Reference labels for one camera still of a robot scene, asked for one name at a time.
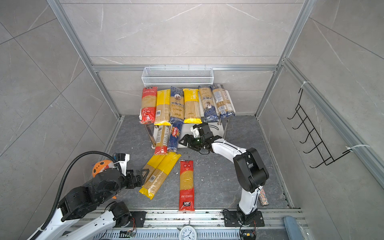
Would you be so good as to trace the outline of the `blue Ankara spaghetti bag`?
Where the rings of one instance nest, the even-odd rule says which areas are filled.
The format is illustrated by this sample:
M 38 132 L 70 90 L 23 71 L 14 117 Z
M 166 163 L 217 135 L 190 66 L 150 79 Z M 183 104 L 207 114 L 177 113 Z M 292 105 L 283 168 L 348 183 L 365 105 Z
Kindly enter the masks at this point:
M 184 92 L 180 88 L 171 87 L 170 123 L 183 122 L 185 119 Z

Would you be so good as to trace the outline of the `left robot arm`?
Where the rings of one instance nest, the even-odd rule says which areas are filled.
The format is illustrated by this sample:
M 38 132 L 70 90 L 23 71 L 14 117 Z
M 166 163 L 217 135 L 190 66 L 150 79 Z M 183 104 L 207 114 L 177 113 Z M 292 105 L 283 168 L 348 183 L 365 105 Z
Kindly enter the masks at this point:
M 47 220 L 39 227 L 31 240 L 81 240 L 113 227 L 124 227 L 132 219 L 131 212 L 123 202 L 113 203 L 108 211 L 89 224 L 65 235 L 65 231 L 98 206 L 114 197 L 123 189 L 140 188 L 144 185 L 149 169 L 127 170 L 121 173 L 117 168 L 109 168 L 96 174 L 80 187 L 69 191 L 56 202 Z

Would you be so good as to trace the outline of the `red white label spaghetti bag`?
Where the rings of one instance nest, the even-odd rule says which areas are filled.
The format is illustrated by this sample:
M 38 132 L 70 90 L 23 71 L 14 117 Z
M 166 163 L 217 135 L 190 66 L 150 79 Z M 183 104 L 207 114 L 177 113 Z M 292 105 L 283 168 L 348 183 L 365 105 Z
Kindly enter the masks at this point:
M 168 142 L 171 126 L 159 126 L 156 146 L 155 146 L 155 155 L 165 155 L 168 151 Z

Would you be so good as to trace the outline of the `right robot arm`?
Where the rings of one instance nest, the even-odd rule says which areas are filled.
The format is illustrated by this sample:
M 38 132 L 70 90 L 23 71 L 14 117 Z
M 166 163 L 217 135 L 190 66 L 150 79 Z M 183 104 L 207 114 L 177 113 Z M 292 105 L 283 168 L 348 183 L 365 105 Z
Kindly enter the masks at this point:
M 221 155 L 234 164 L 242 187 L 241 200 L 236 212 L 223 211 L 223 216 L 228 220 L 239 221 L 233 223 L 233 226 L 249 226 L 255 223 L 257 227 L 263 227 L 264 220 L 258 211 L 257 201 L 269 178 L 269 172 L 259 152 L 254 148 L 244 149 L 227 142 L 221 136 L 215 135 L 207 123 L 193 125 L 191 132 L 191 135 L 184 135 L 179 144 L 196 152 L 205 150 Z

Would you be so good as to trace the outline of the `blue white label spaghetti bag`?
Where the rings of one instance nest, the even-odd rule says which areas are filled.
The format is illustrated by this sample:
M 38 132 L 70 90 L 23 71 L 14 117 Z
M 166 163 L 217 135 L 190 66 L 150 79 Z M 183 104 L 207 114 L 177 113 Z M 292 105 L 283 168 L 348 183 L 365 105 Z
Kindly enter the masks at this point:
M 215 102 L 218 107 L 220 120 L 234 116 L 235 109 L 230 101 L 230 96 L 225 90 L 223 85 L 212 85 L 211 86 Z

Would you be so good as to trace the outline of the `yellow Pastatime spaghetti bag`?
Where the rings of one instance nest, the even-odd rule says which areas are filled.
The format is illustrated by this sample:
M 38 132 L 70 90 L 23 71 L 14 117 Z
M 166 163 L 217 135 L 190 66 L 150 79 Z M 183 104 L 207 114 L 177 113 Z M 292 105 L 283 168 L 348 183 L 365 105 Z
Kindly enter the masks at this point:
M 185 100 L 185 124 L 201 124 L 198 89 L 183 89 Z

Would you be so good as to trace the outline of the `blue Barilla spaghetti box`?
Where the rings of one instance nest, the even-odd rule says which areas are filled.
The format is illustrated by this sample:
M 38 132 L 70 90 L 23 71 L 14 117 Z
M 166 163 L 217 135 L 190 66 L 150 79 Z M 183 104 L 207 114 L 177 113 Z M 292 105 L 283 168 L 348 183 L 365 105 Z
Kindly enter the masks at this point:
M 184 123 L 180 121 L 177 121 L 172 124 L 167 148 L 168 152 L 177 152 L 183 124 Z

